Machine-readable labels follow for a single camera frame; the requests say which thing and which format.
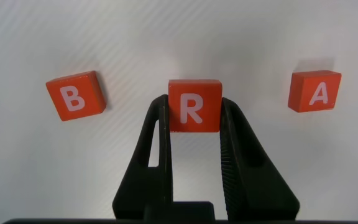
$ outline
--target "letter b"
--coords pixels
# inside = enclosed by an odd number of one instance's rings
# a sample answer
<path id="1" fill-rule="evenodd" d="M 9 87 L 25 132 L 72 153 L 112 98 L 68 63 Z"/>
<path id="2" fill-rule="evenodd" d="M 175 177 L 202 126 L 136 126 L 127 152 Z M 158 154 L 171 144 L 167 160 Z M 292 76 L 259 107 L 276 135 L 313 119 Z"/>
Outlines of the letter b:
<path id="1" fill-rule="evenodd" d="M 78 90 L 75 86 L 64 86 L 60 88 L 60 93 L 62 94 L 63 99 L 65 100 L 67 109 L 69 111 L 76 111 L 84 108 L 85 100 L 78 96 Z"/>

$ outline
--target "letter r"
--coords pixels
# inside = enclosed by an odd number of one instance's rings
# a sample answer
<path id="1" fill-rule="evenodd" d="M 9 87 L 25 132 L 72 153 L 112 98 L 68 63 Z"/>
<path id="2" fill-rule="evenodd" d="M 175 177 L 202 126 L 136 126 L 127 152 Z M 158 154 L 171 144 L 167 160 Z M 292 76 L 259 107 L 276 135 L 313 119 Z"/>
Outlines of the letter r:
<path id="1" fill-rule="evenodd" d="M 188 101 L 194 100 L 196 104 L 192 107 L 188 107 Z M 203 120 L 196 113 L 203 107 L 203 98 L 199 94 L 195 93 L 183 93 L 180 95 L 180 122 L 182 124 L 187 123 L 187 114 L 189 114 L 197 124 L 201 124 Z"/>

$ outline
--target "letter block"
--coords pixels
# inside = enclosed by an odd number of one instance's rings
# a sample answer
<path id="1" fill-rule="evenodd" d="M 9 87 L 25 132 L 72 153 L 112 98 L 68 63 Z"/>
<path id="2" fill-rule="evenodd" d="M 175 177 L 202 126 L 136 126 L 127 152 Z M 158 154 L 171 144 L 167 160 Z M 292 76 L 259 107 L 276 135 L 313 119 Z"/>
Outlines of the letter block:
<path id="1" fill-rule="evenodd" d="M 95 71 L 56 78 L 47 89 L 62 121 L 100 114 L 106 108 Z"/>
<path id="2" fill-rule="evenodd" d="M 218 132 L 222 83 L 219 80 L 170 80 L 170 131 Z"/>
<path id="3" fill-rule="evenodd" d="M 341 74 L 338 72 L 293 73 L 288 107 L 296 112 L 333 109 L 340 82 Z"/>

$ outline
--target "orange block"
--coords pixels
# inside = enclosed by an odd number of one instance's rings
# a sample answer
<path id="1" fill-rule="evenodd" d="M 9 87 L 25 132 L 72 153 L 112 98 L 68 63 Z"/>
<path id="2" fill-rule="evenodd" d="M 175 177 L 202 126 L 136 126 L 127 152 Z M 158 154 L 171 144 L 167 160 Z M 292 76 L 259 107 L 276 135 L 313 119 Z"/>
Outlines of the orange block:
<path id="1" fill-rule="evenodd" d="M 95 71 L 56 78 L 47 89 L 62 121 L 100 114 L 106 108 Z"/>
<path id="2" fill-rule="evenodd" d="M 219 80 L 170 80 L 168 104 L 171 131 L 218 132 L 222 83 Z"/>
<path id="3" fill-rule="evenodd" d="M 327 70 L 293 73 L 288 107 L 296 112 L 333 109 L 341 76 Z"/>

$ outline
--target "white surface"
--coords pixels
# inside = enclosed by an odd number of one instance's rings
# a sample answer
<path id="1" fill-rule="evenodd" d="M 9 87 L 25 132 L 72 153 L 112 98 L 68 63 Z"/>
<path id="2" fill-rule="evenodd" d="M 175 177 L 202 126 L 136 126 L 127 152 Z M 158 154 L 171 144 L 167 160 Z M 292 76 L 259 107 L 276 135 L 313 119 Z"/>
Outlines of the white surface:
<path id="1" fill-rule="evenodd" d="M 332 111 L 287 107 L 294 70 L 342 73 Z M 97 70 L 100 115 L 61 122 L 45 82 Z M 0 223 L 112 218 L 150 102 L 217 78 L 301 202 L 358 220 L 357 1 L 0 1 Z M 172 134 L 174 199 L 225 218 L 218 134 Z"/>

